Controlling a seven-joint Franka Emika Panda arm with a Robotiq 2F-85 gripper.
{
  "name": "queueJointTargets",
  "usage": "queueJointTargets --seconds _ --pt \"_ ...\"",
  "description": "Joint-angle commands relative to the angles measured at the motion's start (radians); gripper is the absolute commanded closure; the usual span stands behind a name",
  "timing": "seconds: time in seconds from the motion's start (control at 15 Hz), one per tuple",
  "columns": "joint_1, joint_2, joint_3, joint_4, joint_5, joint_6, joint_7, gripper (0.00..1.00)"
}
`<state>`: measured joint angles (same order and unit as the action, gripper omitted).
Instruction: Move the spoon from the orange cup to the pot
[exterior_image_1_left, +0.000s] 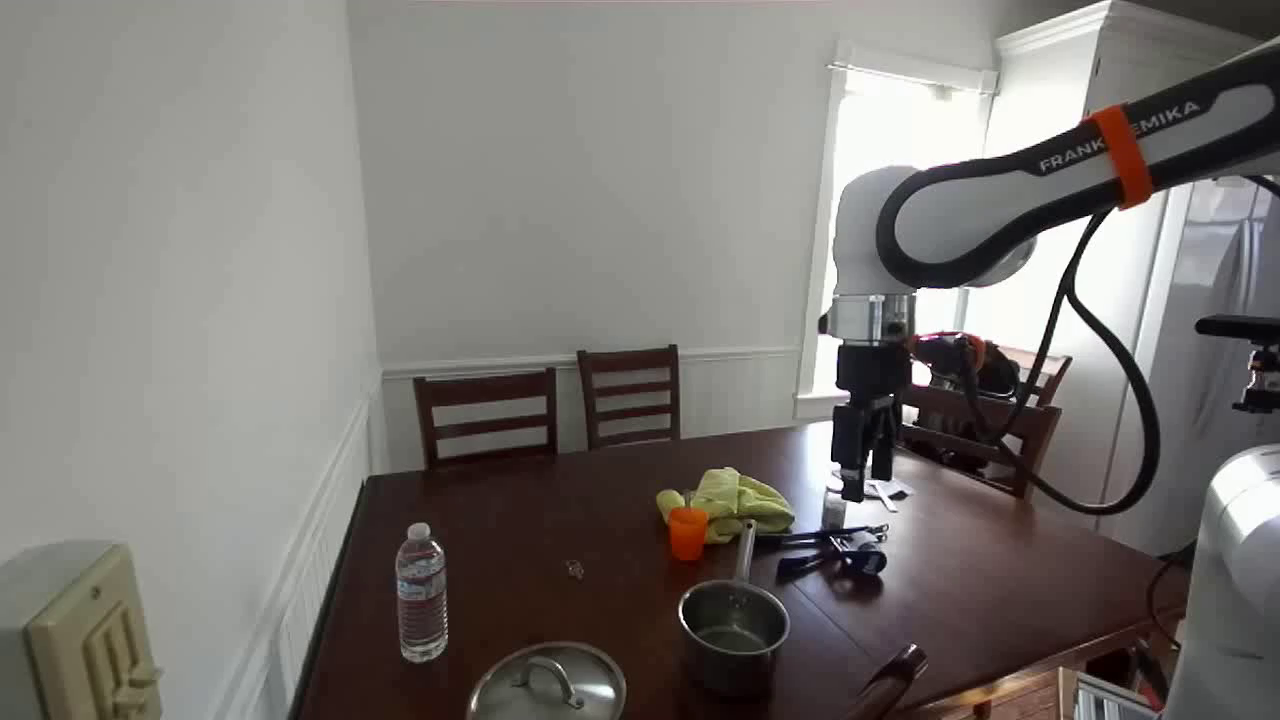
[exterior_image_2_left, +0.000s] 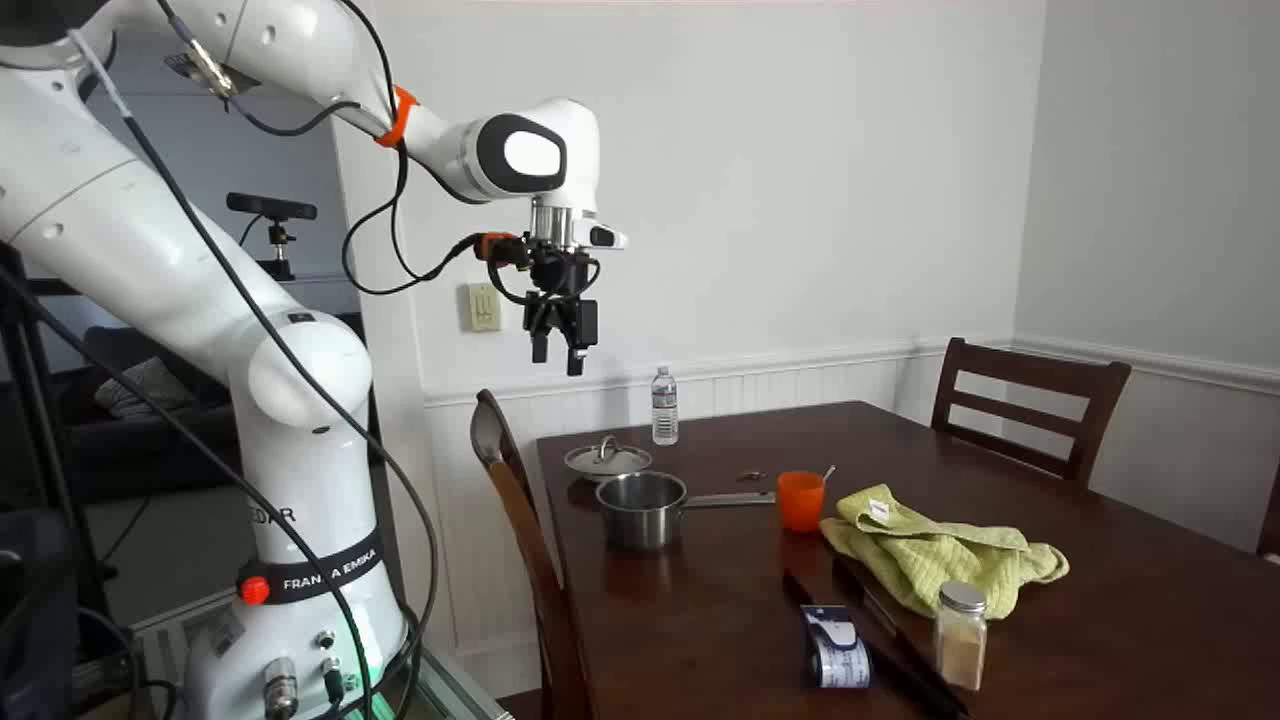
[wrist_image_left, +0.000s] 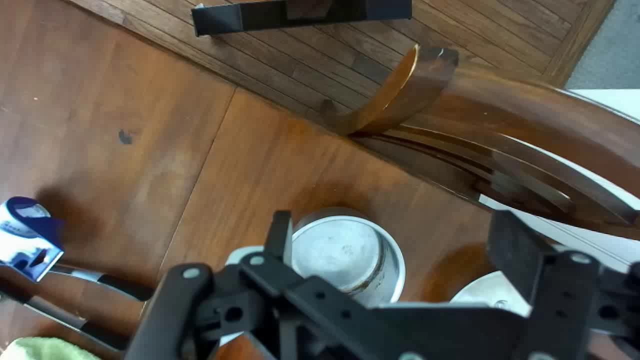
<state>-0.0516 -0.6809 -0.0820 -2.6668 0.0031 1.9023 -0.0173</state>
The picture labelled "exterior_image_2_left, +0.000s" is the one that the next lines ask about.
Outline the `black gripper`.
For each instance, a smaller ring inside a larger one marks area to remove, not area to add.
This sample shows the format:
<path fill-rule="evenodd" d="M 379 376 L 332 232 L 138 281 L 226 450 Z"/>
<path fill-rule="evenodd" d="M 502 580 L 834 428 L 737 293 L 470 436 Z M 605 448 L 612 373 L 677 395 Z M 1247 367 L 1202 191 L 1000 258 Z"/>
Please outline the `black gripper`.
<path fill-rule="evenodd" d="M 533 364 L 550 364 L 550 330 L 559 326 L 570 340 L 570 376 L 585 376 L 585 343 L 595 340 L 595 303 L 590 288 L 602 281 L 595 246 L 626 246 L 628 235 L 617 229 L 591 229 L 580 246 L 552 241 L 524 241 L 524 326 L 533 335 Z"/>

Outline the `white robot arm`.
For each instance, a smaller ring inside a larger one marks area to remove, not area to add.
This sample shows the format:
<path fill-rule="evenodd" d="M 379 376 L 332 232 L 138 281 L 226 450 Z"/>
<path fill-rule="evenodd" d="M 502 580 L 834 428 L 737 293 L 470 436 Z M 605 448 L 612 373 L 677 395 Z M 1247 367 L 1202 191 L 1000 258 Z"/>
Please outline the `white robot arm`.
<path fill-rule="evenodd" d="M 370 347 L 221 232 L 138 119 L 86 109 L 128 23 L 176 35 L 215 94 L 303 94 L 464 205 L 524 195 L 515 243 L 575 272 L 605 235 L 602 122 L 575 100 L 447 122 L 394 81 L 353 0 L 5 0 L 0 241 L 231 395 L 255 556 L 231 632 L 190 661 L 190 713 L 370 717 L 411 637 L 373 509 Z"/>

